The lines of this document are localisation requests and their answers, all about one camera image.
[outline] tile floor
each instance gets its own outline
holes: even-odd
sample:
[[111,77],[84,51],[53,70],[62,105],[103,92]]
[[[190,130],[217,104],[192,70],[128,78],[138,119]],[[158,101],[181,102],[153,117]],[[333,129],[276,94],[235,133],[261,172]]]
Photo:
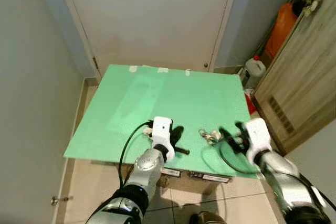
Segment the tile floor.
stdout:
[[[96,89],[89,88],[86,107]],[[73,199],[67,202],[65,224],[84,224],[118,185],[118,172],[113,164],[75,160],[70,184]],[[187,224],[190,215],[200,211],[215,212],[228,224],[278,223],[260,180],[238,177],[220,184],[206,196],[158,187],[143,223]]]

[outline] white tape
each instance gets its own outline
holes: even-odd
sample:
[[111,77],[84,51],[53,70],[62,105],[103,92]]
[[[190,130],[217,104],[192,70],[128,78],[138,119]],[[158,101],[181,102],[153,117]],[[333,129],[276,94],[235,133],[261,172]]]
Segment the white tape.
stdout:
[[137,66],[130,66],[129,71],[131,73],[135,73],[137,71],[138,67]]
[[169,69],[168,68],[159,68],[157,70],[158,73],[168,73],[169,72]]

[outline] green board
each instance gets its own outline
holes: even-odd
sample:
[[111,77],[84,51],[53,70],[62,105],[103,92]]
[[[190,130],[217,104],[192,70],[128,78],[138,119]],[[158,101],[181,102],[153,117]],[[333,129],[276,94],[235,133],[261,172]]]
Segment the green board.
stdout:
[[[209,146],[199,129],[216,130],[223,126],[232,134],[235,121],[250,120],[244,92],[237,75],[183,70],[158,72],[154,67],[110,65],[80,122],[65,157],[119,162],[123,146],[131,132],[142,122],[164,116],[174,126],[184,126],[176,146],[190,155],[176,154],[167,168],[229,176],[243,176],[227,166],[218,154],[218,146]],[[142,130],[131,140],[124,162],[135,159],[151,147]],[[235,155],[222,146],[227,159],[240,169],[255,170],[242,154]]]

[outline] gray wall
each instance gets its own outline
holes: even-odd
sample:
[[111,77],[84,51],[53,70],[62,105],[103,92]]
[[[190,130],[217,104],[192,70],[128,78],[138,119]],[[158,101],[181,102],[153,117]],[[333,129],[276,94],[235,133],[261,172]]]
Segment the gray wall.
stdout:
[[[317,188],[336,204],[336,120],[287,155]],[[331,207],[327,214],[336,223]]]
[[234,0],[216,67],[243,65],[287,0]]
[[46,0],[54,19],[71,51],[71,57],[77,70],[83,77],[94,77],[95,73],[90,65],[80,36],[77,32],[72,15],[65,0]]
[[0,223],[51,223],[82,77],[44,0],[0,5]]

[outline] plastic bottle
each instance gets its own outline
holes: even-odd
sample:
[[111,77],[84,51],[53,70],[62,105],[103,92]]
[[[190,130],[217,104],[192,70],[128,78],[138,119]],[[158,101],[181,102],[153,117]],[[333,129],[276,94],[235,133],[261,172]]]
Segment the plastic bottle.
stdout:
[[266,72],[265,65],[255,55],[249,59],[240,70],[239,76],[244,89],[254,89]]

